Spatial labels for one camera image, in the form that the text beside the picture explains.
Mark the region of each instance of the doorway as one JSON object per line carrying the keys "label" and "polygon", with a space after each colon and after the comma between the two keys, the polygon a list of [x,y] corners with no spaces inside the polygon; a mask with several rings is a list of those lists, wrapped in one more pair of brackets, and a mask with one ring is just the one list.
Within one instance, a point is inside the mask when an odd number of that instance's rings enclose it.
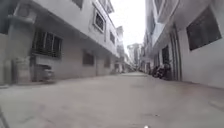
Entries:
{"label": "doorway", "polygon": [[173,80],[182,80],[182,68],[181,68],[181,53],[180,53],[180,42],[175,24],[170,31],[170,41],[172,47],[172,77]]}

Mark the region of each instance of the window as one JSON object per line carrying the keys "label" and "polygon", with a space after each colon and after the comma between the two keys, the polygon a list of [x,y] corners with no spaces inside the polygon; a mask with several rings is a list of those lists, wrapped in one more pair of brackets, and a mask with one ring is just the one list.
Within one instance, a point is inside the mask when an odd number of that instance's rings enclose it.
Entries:
{"label": "window", "polygon": [[221,39],[215,16],[207,8],[194,22],[187,27],[190,50],[194,50]]}
{"label": "window", "polygon": [[156,27],[155,19],[153,13],[151,14],[151,19],[150,19],[150,34],[152,35]]}
{"label": "window", "polygon": [[36,29],[33,41],[33,53],[50,57],[61,57],[62,39],[42,29]]}
{"label": "window", "polygon": [[94,56],[86,51],[83,51],[83,65],[94,65]]}
{"label": "window", "polygon": [[155,0],[157,13],[159,13],[162,2],[163,2],[163,0]]}
{"label": "window", "polygon": [[0,33],[8,34],[11,24],[8,16],[13,15],[17,3],[15,0],[0,0]]}
{"label": "window", "polygon": [[101,14],[96,10],[95,13],[95,19],[94,19],[94,25],[101,31],[104,31],[104,25],[105,25],[105,21],[103,19],[103,17],[101,16]]}
{"label": "window", "polygon": [[83,0],[72,0],[79,8],[82,8]]}
{"label": "window", "polygon": [[110,32],[110,40],[113,42],[113,44],[115,44],[115,37],[112,32]]}
{"label": "window", "polygon": [[104,62],[104,67],[109,68],[110,67],[110,58],[106,58],[105,62]]}

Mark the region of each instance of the balcony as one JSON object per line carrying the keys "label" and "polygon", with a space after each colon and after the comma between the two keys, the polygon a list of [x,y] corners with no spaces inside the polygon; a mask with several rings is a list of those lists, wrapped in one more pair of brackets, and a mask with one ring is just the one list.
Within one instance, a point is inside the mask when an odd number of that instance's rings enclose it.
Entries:
{"label": "balcony", "polygon": [[166,23],[172,16],[173,12],[175,11],[175,8],[177,7],[179,0],[159,0],[159,1],[161,2],[159,4],[156,4],[158,12],[158,22]]}

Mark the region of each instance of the scooter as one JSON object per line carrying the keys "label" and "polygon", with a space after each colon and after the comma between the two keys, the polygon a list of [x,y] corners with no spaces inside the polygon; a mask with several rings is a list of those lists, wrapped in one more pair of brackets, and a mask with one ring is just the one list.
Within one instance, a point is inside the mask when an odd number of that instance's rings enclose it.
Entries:
{"label": "scooter", "polygon": [[160,66],[160,68],[157,70],[157,77],[160,79],[167,80],[168,72],[171,70],[169,64],[164,64],[163,66]]}

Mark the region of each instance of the alley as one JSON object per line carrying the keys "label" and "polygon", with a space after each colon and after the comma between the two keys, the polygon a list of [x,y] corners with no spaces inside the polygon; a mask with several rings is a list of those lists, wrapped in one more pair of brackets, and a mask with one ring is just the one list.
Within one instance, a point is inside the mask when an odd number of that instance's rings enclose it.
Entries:
{"label": "alley", "polygon": [[223,128],[224,90],[141,73],[0,90],[10,128]]}

